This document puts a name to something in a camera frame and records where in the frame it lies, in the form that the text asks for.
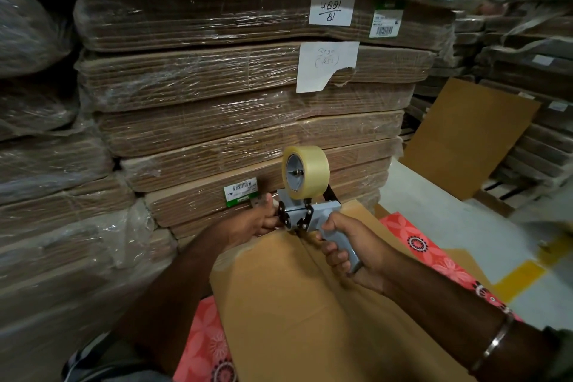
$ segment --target left hand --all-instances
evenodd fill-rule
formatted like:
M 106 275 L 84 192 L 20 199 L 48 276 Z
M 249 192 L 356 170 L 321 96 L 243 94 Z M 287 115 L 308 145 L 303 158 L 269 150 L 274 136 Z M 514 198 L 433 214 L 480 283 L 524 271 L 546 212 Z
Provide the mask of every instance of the left hand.
M 265 195 L 264 205 L 241 212 L 215 225 L 225 236 L 225 251 L 282 226 L 277 216 L 277 208 L 273 206 L 273 197 L 269 193 Z

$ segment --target right hand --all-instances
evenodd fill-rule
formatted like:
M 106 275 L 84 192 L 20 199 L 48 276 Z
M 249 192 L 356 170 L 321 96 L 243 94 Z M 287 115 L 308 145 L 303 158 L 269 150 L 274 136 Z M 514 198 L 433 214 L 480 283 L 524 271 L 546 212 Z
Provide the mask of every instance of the right hand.
M 395 249 L 376 236 L 358 219 L 349 218 L 339 212 L 331 213 L 322 228 L 326 231 L 337 229 L 346 234 L 354 252 L 364 264 L 355 274 L 350 274 L 348 252 L 339 251 L 335 242 L 326 241 L 322 234 L 318 234 L 319 240 L 322 241 L 321 250 L 332 271 L 335 274 L 352 278 L 354 282 L 363 287 L 383 293 L 384 263 Z

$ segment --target brown cardboard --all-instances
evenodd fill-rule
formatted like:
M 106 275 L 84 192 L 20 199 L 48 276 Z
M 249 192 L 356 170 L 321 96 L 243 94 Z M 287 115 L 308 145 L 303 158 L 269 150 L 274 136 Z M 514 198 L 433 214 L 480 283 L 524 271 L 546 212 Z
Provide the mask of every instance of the brown cardboard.
M 408 253 L 357 201 L 343 212 Z M 474 380 L 390 299 L 338 282 L 295 235 L 277 230 L 225 258 L 210 281 L 244 382 Z
M 400 161 L 466 200 L 507 155 L 539 106 L 520 96 L 449 79 Z

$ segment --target silver bracelet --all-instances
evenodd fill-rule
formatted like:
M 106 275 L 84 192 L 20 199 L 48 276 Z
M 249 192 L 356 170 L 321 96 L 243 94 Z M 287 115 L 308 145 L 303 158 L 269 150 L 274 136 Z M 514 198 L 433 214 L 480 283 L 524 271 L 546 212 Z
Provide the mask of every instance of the silver bracelet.
M 476 371 L 478 371 L 480 369 L 480 367 L 483 365 L 483 362 L 488 358 L 488 356 L 490 356 L 491 353 L 499 346 L 501 341 L 504 339 L 505 335 L 509 332 L 509 328 L 511 328 L 511 325 L 512 325 L 514 320 L 515 320 L 515 317 L 513 316 L 513 314 L 507 313 L 507 316 L 505 318 L 505 323 L 501 327 L 500 331 L 497 333 L 495 338 L 489 344 L 488 348 L 485 350 L 483 355 L 469 369 L 470 375 L 474 375 L 476 373 Z

